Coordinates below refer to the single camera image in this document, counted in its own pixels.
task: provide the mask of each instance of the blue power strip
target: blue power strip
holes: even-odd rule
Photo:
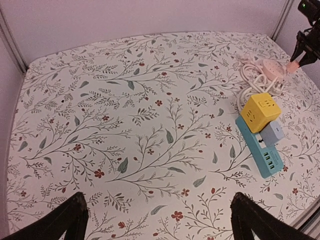
[[[252,133],[250,131],[241,115],[235,120],[235,124],[240,129],[259,172],[264,179],[284,168],[284,163],[275,146],[261,148],[256,138],[258,133]]]

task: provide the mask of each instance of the yellow cube power socket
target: yellow cube power socket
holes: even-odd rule
[[[260,132],[271,121],[281,114],[280,107],[269,93],[252,95],[241,111],[245,123],[250,131],[255,134]]]

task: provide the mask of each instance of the table surface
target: table surface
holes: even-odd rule
[[[301,70],[286,78],[285,167],[263,179],[235,124],[245,55],[288,61],[266,35],[183,32],[31,63],[10,141],[10,231],[77,191],[87,240],[229,240],[236,192],[290,224],[320,190],[320,91]]]

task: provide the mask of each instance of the gray power adapter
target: gray power adapter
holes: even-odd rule
[[[267,147],[274,146],[279,140],[285,137],[284,131],[277,121],[269,122],[269,124],[260,132],[260,135]]]

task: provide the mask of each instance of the white wall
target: white wall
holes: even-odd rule
[[[11,61],[0,38],[0,239],[9,234],[7,226],[7,161],[9,139],[20,92],[22,76]]]
[[[285,0],[1,0],[29,64],[57,51],[150,33],[271,34]]]
[[[276,43],[279,44],[279,46],[290,56],[292,56],[295,50],[298,31],[310,28],[307,17],[298,11],[300,1],[301,0],[294,1],[287,21],[285,22],[282,32],[276,41]],[[314,64],[303,66],[302,69],[311,78],[311,80],[314,81],[317,87],[320,88],[320,61],[318,60]]]

